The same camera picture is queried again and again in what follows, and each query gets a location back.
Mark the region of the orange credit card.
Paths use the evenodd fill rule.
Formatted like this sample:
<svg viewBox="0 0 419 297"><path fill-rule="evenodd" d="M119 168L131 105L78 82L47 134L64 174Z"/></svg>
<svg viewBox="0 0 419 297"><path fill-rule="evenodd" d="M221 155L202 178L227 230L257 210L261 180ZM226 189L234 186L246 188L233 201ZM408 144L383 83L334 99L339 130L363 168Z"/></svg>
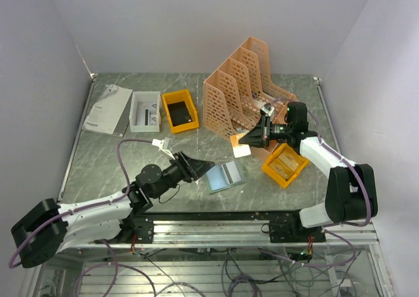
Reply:
<svg viewBox="0 0 419 297"><path fill-rule="evenodd" d="M235 135L230 136L230 143L232 145L232 151L235 158L241 158L244 156L251 155L251 149L249 145L240 144L239 140L245 135L246 133L238 133Z"/></svg>

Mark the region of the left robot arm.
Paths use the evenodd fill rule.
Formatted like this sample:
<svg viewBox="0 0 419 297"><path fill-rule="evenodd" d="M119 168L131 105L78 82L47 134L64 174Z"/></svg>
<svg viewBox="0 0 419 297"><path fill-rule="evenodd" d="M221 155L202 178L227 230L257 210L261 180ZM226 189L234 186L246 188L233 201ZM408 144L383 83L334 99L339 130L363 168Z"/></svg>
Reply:
<svg viewBox="0 0 419 297"><path fill-rule="evenodd" d="M40 201L11 229L16 252L9 266L34 268L60 251L91 241L126 243L134 233L126 219L146 212L153 199L181 181L201 179L214 165L177 152L166 169L149 164L126 188L107 197L71 204L58 204L52 198Z"/></svg>

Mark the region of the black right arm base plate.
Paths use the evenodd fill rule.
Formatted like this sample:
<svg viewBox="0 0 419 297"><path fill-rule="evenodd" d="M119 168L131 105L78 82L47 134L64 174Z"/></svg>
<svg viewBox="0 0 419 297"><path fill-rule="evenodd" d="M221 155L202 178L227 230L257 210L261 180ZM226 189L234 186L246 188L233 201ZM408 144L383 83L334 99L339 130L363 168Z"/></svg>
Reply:
<svg viewBox="0 0 419 297"><path fill-rule="evenodd" d="M299 211L267 211L261 213L266 220L261 231L269 236L271 243L323 243L326 238L321 227L305 228L300 220Z"/></svg>

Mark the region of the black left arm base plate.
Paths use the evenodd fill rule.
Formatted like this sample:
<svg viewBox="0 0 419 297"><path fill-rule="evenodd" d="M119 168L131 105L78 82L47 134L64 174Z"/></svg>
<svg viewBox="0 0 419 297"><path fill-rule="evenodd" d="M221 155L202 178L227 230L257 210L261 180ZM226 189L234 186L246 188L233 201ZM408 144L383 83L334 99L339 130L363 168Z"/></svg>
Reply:
<svg viewBox="0 0 419 297"><path fill-rule="evenodd" d="M148 215L108 220L99 223L99 234L94 237L93 242L106 240L111 244L152 243L154 227L154 222Z"/></svg>

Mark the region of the yellow bin with black item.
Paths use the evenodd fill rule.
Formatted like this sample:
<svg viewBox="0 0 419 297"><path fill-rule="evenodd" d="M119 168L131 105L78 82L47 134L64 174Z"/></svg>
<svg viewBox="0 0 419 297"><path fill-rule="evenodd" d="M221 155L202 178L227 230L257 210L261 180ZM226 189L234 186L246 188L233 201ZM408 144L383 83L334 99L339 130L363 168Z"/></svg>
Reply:
<svg viewBox="0 0 419 297"><path fill-rule="evenodd" d="M188 89L162 94L162 101L173 134L200 127L198 112Z"/></svg>

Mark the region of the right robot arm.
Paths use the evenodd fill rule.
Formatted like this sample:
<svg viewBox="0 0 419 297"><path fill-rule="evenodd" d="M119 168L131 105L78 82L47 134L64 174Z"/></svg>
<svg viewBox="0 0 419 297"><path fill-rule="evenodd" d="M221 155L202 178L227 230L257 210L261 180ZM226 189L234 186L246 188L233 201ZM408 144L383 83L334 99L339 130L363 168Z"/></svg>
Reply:
<svg viewBox="0 0 419 297"><path fill-rule="evenodd" d="M328 179L324 202L301 209L299 220L288 227L289 236L301 242L311 235L312 228L368 225L378 212L373 168L345 158L319 133L310 131L305 103L288 103L283 124L272 122L272 111L271 104L264 105L258 123L238 140L239 144L265 149L271 141L286 143Z"/></svg>

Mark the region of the yellow bin with boxes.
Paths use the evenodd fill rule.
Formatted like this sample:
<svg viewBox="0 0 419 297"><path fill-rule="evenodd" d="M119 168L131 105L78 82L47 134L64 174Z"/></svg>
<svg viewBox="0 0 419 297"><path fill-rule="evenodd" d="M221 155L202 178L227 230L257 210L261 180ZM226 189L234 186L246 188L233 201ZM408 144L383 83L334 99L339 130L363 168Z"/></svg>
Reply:
<svg viewBox="0 0 419 297"><path fill-rule="evenodd" d="M287 188L309 163L307 158L283 143L267 158L261 169L282 188Z"/></svg>

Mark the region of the silver magnetic stripe card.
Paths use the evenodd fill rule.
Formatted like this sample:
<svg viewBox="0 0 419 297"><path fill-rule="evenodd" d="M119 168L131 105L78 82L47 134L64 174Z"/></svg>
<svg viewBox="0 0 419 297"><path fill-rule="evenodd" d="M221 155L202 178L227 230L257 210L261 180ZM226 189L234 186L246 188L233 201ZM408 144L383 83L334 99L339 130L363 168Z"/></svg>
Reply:
<svg viewBox="0 0 419 297"><path fill-rule="evenodd" d="M225 177L229 184L236 184L243 181L243 175L235 162L229 162L222 165Z"/></svg>

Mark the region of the green card holder wallet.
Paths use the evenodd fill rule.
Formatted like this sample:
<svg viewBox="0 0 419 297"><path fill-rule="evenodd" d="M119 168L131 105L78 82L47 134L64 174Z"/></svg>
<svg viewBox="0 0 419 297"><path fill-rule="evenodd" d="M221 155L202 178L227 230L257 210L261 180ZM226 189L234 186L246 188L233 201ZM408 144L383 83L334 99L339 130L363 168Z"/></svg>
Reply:
<svg viewBox="0 0 419 297"><path fill-rule="evenodd" d="M237 161L215 165L205 174L204 178L210 194L247 183L244 169Z"/></svg>

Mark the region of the peach plastic file organizer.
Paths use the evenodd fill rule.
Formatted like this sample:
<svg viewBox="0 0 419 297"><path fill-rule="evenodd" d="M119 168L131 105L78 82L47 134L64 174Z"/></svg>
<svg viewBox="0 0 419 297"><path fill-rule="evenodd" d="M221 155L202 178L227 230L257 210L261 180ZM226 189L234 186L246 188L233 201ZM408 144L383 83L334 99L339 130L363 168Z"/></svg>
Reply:
<svg viewBox="0 0 419 297"><path fill-rule="evenodd" d="M268 45L249 37L205 79L203 125L229 141L255 127L266 103L274 107L273 123L283 124L287 103L296 100L272 82Z"/></svg>

